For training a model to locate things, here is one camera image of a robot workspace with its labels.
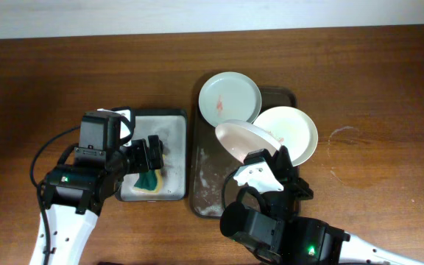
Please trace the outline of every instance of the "brown tray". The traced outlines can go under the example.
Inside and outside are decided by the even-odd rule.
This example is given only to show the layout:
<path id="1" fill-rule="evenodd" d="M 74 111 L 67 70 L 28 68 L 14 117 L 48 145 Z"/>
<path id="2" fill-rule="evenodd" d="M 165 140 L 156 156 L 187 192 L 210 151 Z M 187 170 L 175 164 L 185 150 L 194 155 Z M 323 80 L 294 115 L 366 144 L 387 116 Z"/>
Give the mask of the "brown tray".
<path id="1" fill-rule="evenodd" d="M 259 89 L 263 99 L 261 112 L 278 106 L 297 106 L 295 95 L 286 88 L 260 86 Z M 215 136 L 215 128 L 204 120 L 197 108 L 194 117 L 189 205 L 198 217 L 220 218 L 224 210 L 224 180 L 240 165 L 222 147 Z M 232 202 L 238 191 L 236 181 L 229 181 L 225 190 L 225 202 Z"/>

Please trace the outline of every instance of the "white plate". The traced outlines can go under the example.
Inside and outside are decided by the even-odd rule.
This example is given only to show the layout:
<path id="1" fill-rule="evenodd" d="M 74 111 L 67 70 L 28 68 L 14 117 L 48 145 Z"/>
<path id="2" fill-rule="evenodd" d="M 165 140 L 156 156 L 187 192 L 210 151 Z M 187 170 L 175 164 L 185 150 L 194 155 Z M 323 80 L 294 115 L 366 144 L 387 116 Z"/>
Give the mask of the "white plate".
<path id="1" fill-rule="evenodd" d="M 224 72 L 211 77 L 203 85 L 199 109 L 214 127 L 229 119 L 253 122 L 261 110 L 261 93 L 249 77 Z"/>
<path id="2" fill-rule="evenodd" d="M 317 148 L 318 133 L 315 123 L 307 114 L 294 107 L 266 110 L 253 124 L 287 147 L 293 166 L 304 163 Z"/>
<path id="3" fill-rule="evenodd" d="M 225 121 L 215 128 L 215 135 L 222 146 L 242 163 L 249 152 L 267 149 L 274 155 L 281 147 L 269 133 L 245 121 Z"/>

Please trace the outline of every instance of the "wooden table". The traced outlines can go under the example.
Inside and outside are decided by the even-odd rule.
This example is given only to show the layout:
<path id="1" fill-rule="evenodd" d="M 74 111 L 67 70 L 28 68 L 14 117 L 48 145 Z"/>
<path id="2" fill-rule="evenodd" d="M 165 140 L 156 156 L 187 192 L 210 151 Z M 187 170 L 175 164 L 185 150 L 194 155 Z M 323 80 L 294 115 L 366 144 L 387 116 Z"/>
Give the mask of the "wooden table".
<path id="1" fill-rule="evenodd" d="M 32 256 L 28 171 L 45 141 L 98 107 L 178 107 L 191 118 L 203 82 L 221 71 L 292 89 L 314 120 L 319 146 L 301 176 L 315 198 L 303 216 L 424 261 L 424 26 L 383 26 L 0 40 L 0 264 Z M 77 138 L 43 153 L 37 179 Z M 187 198 L 108 199 L 81 264 L 100 261 L 257 263 Z"/>

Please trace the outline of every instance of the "green sponge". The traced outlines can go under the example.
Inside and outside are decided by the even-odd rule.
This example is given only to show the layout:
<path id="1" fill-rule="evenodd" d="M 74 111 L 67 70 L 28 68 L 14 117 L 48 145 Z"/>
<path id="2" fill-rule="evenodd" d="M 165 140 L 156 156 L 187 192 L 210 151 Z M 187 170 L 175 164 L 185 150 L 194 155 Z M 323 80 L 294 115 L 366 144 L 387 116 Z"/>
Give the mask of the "green sponge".
<path id="1" fill-rule="evenodd" d="M 150 170 L 147 173 L 140 173 L 133 189 L 145 193 L 157 194 L 163 185 L 163 178 L 160 169 Z"/>

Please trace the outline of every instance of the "green led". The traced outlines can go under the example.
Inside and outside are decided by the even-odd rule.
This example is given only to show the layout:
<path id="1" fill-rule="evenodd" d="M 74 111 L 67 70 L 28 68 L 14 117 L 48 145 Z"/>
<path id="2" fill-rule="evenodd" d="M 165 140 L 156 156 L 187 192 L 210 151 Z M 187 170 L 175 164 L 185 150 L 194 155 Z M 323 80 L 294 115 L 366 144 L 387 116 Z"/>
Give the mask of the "green led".
<path id="1" fill-rule="evenodd" d="M 308 248 L 308 255 L 311 255 L 311 256 L 315 255 L 315 248 L 314 247 Z"/>

